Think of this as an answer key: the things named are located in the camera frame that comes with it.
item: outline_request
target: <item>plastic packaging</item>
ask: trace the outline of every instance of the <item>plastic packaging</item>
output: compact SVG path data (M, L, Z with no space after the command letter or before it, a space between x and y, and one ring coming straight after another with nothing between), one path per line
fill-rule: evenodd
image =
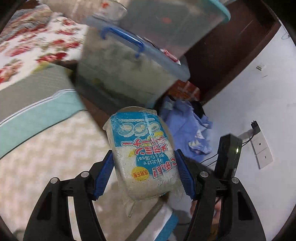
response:
M221 22L230 20L218 0L121 1L127 14L119 26L147 38L177 58Z
M127 216L137 200L150 199L181 185L173 147L155 110L118 112L103 129L112 148Z

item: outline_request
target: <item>blue cloth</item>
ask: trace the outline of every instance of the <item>blue cloth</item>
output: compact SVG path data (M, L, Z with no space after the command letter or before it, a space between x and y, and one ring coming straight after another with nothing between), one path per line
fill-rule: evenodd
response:
M212 122L205 115L200 119L194 114L188 101L172 101L166 97L160 116L172 134L175 150L181 149L186 157L197 162L201 162L212 151L205 139L207 129L212 128Z

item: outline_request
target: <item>black cable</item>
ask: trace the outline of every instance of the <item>black cable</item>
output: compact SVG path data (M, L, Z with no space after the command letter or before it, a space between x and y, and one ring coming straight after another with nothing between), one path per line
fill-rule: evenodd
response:
M246 145L250 140L252 140L252 138L254 137L254 134L252 135L252 137L250 138L250 139L248 139L246 142L243 142L242 144L242 147L244 146L244 145Z
M216 161L217 161L217 160L216 160ZM208 166L212 165L212 164L213 164L213 163L215 163L216 161L213 161L211 164L207 165L206 167L208 167Z
M218 155L218 153L215 154L215 155L213 155L212 157L210 157L210 158L208 158L208 159L203 160L201 163L203 163L203 162L205 162L205 161L207 161L207 160L209 160L209 159L211 159L211 158L213 158L214 156L217 156L217 155Z
M189 225L190 224L190 222L189 223L177 223L177 225L179 225L179 226L185 226L185 225Z

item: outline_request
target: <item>bed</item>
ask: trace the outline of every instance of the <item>bed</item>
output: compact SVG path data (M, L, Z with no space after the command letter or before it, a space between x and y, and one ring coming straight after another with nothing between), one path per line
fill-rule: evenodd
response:
M12 232L25 230L52 177L74 178L110 149L97 125L101 114L83 101L96 123L69 80L71 71L53 64L79 60L87 29L40 4L17 11L0 35L0 216ZM154 240L172 216L156 198L138 202L127 218L114 170L94 207L108 241L137 240L158 213L158 230L147 239ZM71 200L69 213L79 241Z

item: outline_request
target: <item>wall outlet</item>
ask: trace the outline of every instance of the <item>wall outlet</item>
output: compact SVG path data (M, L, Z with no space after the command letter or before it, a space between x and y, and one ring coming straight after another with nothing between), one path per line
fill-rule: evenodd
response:
M251 143L256 155L259 169L262 169L263 167L273 162L270 149L262 133L262 130L257 135L254 135Z

